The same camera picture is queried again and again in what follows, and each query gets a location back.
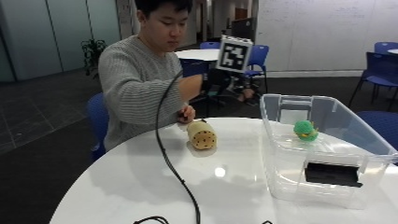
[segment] white table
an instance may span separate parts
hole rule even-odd
[[[398,54],[398,49],[388,49],[388,53]]]
[[[260,158],[267,140],[259,119],[207,119],[218,148],[195,151],[183,126],[161,129],[169,159],[186,181],[202,224],[396,223],[398,167],[390,166],[366,210],[299,206],[270,195]],[[130,224],[150,216],[194,224],[190,198],[163,163],[154,132],[127,140],[85,170],[50,224]]]
[[[195,59],[206,62],[213,62],[218,59],[219,49],[187,49],[177,51],[179,59]]]

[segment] gray sweater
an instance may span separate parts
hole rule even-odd
[[[161,97],[179,70],[175,53],[159,57],[134,35],[103,50],[98,71],[109,113],[106,150],[154,130]],[[177,122],[177,111],[183,104],[177,83],[162,102],[161,127]]]

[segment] man's hand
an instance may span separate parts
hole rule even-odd
[[[187,124],[195,118],[195,110],[190,105],[186,105],[182,110],[178,112],[178,122]]]

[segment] cable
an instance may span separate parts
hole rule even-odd
[[[199,63],[191,63],[189,66],[197,66],[199,64],[202,64],[205,62],[199,62]],[[179,174],[178,172],[175,171],[174,167],[173,167],[173,164],[166,156],[166,153],[165,153],[165,148],[162,146],[162,142],[161,142],[161,136],[159,136],[159,114],[161,114],[161,105],[162,105],[162,102],[166,98],[166,94],[167,92],[170,91],[171,89],[171,86],[174,84],[174,82],[177,81],[177,79],[182,76],[182,70],[177,73],[177,75],[174,76],[163,94],[162,94],[162,97],[161,97],[161,102],[159,102],[159,105],[158,105],[158,111],[157,111],[157,120],[155,120],[155,135],[157,135],[157,140],[158,140],[158,145],[159,145],[159,148],[161,148],[161,154],[162,154],[162,157],[163,157],[163,161],[170,169],[170,171],[173,172],[177,180],[181,182],[187,194],[189,194],[189,197],[191,199],[191,202],[194,204],[194,207],[195,207],[195,218],[197,218],[197,224],[199,224],[199,205],[198,205],[198,202],[197,202],[197,199],[193,195],[193,193],[190,192],[190,189],[187,188],[187,186],[185,185],[185,180],[179,177]]]
[[[191,63],[189,66],[190,66],[190,67],[191,67],[191,66],[198,66],[198,65],[201,65],[202,63],[205,63],[205,62]],[[171,164],[171,162],[170,162],[167,156],[166,156],[165,148],[163,148],[163,146],[162,146],[162,142],[161,142],[161,135],[159,135],[159,114],[161,114],[161,105],[162,105],[162,102],[163,102],[163,100],[165,100],[165,98],[166,98],[166,94],[167,94],[167,92],[170,92],[170,89],[171,89],[171,87],[173,87],[174,82],[177,81],[177,79],[178,79],[181,76],[182,76],[182,70],[175,74],[175,76],[174,76],[174,78],[173,78],[173,80],[171,80],[171,82],[170,82],[170,84],[169,84],[169,86],[167,86],[167,88],[166,88],[166,90],[165,90],[165,92],[163,92],[163,94],[162,94],[162,97],[161,97],[161,101],[159,101],[159,105],[158,105],[158,110],[157,110],[157,119],[155,119],[155,135],[157,135],[157,141],[158,141],[158,145],[159,145],[159,148],[161,148],[161,154],[162,154],[162,157],[163,157],[165,164],[167,165],[170,171],[173,172],[173,174],[174,174],[177,180],[181,182],[181,184],[182,184],[182,186],[183,186],[183,188],[185,188],[185,190],[186,190],[186,192],[187,192],[187,194],[189,194],[189,197],[190,197],[191,202],[193,202],[194,207],[195,207],[195,219],[197,219],[197,224],[199,224],[199,205],[198,205],[197,199],[195,199],[195,197],[194,197],[194,195],[193,195],[190,189],[189,189],[187,186],[185,185],[185,180],[179,177],[179,174],[178,174],[177,170],[174,169],[174,166],[173,166],[173,164]],[[202,78],[203,78],[203,80],[207,80],[207,76],[206,76],[206,74],[202,75]],[[147,217],[147,218],[145,218],[145,219],[142,219],[142,220],[139,220],[139,221],[135,221],[134,224],[141,224],[141,223],[143,223],[143,222],[147,221],[147,220],[157,220],[161,224],[169,224],[169,222],[166,221],[166,219],[165,219],[163,217],[158,217],[158,216],[155,216],[155,217]],[[270,222],[270,221],[264,221],[262,224],[272,224],[272,222]]]

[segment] plastic container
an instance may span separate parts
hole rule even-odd
[[[259,108],[270,140],[262,158],[274,197],[364,209],[388,165],[398,162],[392,146],[331,97],[264,94]],[[294,133],[299,120],[312,121],[318,129],[312,142]]]

